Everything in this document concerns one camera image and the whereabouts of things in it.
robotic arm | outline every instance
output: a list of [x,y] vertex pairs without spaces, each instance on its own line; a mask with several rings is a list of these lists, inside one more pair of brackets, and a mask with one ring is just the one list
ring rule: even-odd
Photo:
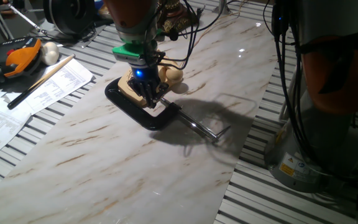
[[113,54],[132,68],[128,85],[154,108],[168,89],[158,76],[157,0],[104,0],[125,44]]

warning label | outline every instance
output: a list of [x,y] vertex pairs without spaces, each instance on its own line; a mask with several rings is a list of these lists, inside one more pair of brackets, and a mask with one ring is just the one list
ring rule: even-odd
[[306,166],[303,161],[288,153],[285,153],[284,159],[280,165],[280,170],[294,179],[312,184],[317,181],[319,175],[317,172]]

white marble surface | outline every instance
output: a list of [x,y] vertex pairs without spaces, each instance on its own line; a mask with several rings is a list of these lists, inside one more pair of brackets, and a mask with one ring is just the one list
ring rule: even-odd
[[[116,108],[104,89],[129,68],[117,63],[0,183],[0,223],[212,223],[276,63],[263,23],[219,23],[166,96],[215,132],[231,125],[218,146],[179,121],[150,132]],[[171,58],[186,48],[159,45]]]

blue led light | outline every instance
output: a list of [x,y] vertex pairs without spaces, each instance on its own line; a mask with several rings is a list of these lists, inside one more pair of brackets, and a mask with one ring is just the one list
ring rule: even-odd
[[143,72],[141,72],[140,70],[136,71],[136,76],[141,77],[143,75]]

marble veining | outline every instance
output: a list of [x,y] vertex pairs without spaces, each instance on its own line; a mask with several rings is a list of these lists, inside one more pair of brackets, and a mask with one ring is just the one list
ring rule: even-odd
[[[218,145],[179,121],[148,131],[116,108],[104,89],[129,68],[117,63],[0,183],[0,223],[212,223],[276,63],[256,22],[219,20],[166,95],[214,132],[230,125]],[[159,49],[182,58],[187,43]]]

